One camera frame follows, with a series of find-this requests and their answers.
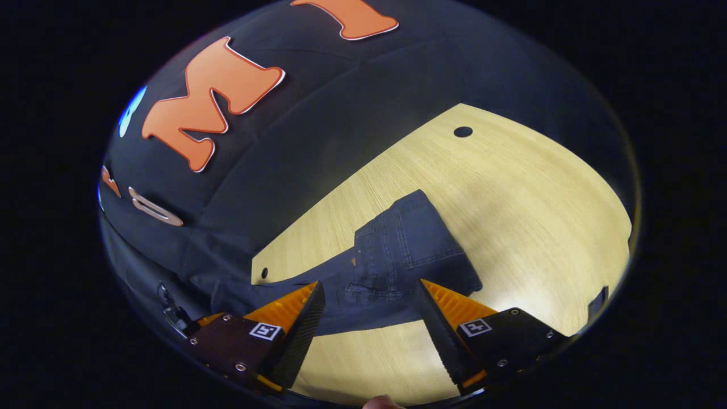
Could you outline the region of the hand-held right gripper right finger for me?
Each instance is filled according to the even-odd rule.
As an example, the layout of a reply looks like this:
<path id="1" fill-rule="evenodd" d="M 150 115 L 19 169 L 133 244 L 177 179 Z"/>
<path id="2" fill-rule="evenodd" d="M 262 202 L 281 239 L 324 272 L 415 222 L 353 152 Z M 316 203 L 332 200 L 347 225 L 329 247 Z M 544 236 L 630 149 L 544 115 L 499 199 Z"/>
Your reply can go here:
<path id="1" fill-rule="evenodd" d="M 505 388 L 570 341 L 522 308 L 495 311 L 425 279 L 416 305 L 461 396 Z"/>

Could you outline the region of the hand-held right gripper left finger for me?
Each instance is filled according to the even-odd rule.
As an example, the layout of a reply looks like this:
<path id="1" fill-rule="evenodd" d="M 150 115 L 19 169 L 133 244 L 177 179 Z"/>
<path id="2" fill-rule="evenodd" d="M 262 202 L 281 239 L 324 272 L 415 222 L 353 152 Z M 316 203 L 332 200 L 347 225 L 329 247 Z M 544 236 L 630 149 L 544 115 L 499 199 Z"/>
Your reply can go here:
<path id="1" fill-rule="evenodd" d="M 245 315 L 225 316 L 189 337 L 192 358 L 261 394 L 285 393 L 298 377 L 325 307 L 312 282 Z"/>

